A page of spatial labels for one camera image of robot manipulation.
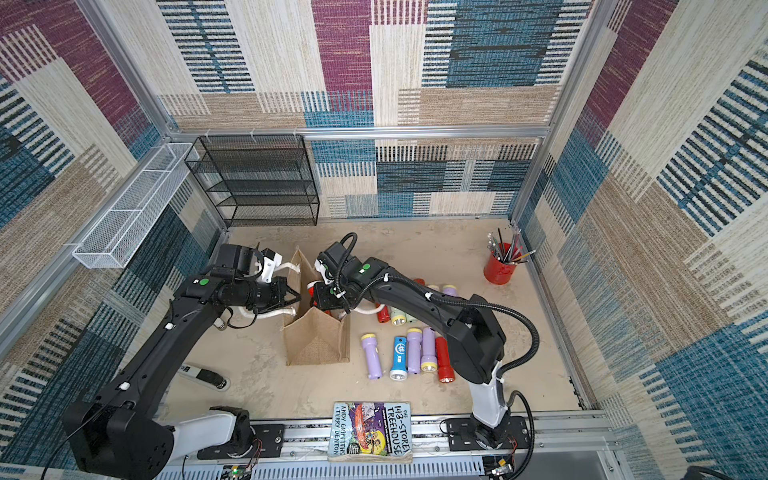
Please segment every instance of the purple flashlight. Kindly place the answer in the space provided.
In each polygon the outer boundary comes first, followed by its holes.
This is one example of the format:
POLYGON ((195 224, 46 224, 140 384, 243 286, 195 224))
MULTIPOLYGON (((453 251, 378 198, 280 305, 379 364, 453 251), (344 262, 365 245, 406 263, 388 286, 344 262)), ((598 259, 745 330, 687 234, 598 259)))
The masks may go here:
POLYGON ((420 329, 408 329, 408 373, 416 374, 422 366, 422 331, 420 329))
POLYGON ((427 327, 422 337, 422 371, 434 372, 437 370, 437 356, 435 355, 435 330, 427 327))
POLYGON ((382 378, 382 364, 379 361, 379 349, 376 348, 376 334, 367 333, 360 340, 362 342, 362 349, 366 351, 368 378, 371 380, 382 378))

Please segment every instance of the beige floor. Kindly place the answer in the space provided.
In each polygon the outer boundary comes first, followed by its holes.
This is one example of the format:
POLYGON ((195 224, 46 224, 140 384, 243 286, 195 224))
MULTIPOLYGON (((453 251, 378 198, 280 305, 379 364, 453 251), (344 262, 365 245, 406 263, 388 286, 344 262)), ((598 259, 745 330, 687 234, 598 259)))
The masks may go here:
MULTIPOLYGON (((575 410, 573 393, 563 362, 545 319, 527 269, 518 268, 505 286, 490 284, 482 275, 488 257, 486 234, 503 227, 502 220, 430 220, 400 222, 321 223, 316 227, 235 228, 230 243, 270 247, 285 257, 296 246, 314 259, 318 252, 350 231, 358 233, 354 254, 389 262, 401 273, 424 278, 427 283, 457 286, 459 295, 473 293, 525 314, 537 326, 541 346, 536 357, 508 372, 505 390, 521 390, 533 410, 575 410)), ((506 335, 505 360, 522 355, 530 346, 527 330, 499 314, 506 335)), ((252 418, 311 418, 330 416, 333 403, 344 400, 407 401, 415 414, 463 413, 472 410, 467 382, 440 383, 436 375, 419 375, 405 382, 389 378, 368 380, 365 358, 359 346, 363 333, 379 338, 384 369, 392 365, 392 339, 405 335, 405 327, 379 324, 376 316, 353 313, 351 360, 324 366, 286 366, 280 325, 272 319, 242 330, 206 332, 192 349, 187 362, 206 366, 232 381, 225 393, 186 379, 171 383, 162 419, 197 415, 210 406, 244 407, 252 418)))

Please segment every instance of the book cover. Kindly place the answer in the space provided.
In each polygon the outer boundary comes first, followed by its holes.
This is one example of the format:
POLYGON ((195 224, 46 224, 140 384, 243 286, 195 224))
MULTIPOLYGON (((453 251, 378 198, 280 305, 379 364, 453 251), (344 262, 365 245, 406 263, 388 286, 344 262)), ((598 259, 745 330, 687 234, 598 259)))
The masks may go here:
POLYGON ((412 461, 411 406, 405 402, 337 402, 330 461, 412 461))

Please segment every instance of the mesh shelf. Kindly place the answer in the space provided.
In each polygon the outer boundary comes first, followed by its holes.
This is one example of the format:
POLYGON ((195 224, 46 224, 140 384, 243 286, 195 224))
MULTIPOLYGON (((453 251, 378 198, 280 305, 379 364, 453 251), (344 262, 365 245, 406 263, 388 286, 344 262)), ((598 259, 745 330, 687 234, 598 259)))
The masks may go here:
POLYGON ((302 137, 206 136, 194 150, 187 166, 228 227, 317 225, 319 198, 302 137))
POLYGON ((192 144, 166 144, 128 184, 110 210, 74 250, 87 268, 125 268, 189 172, 192 144))

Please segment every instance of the pencil cup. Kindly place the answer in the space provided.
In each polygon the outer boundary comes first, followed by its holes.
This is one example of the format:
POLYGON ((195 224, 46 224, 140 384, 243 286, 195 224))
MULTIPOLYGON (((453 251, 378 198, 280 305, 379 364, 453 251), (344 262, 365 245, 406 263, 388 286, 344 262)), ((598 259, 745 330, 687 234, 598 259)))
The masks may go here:
MULTIPOLYGON (((511 247, 512 245, 509 243, 504 243, 504 250, 510 249, 511 247)), ((521 253, 522 248, 516 247, 509 258, 519 257, 521 253)), ((502 262, 496 260, 493 252, 491 252, 488 262, 485 264, 485 268, 482 272, 489 282, 495 283, 496 285, 504 285, 512 277, 512 272, 515 271, 515 267, 516 265, 504 265, 502 262)))

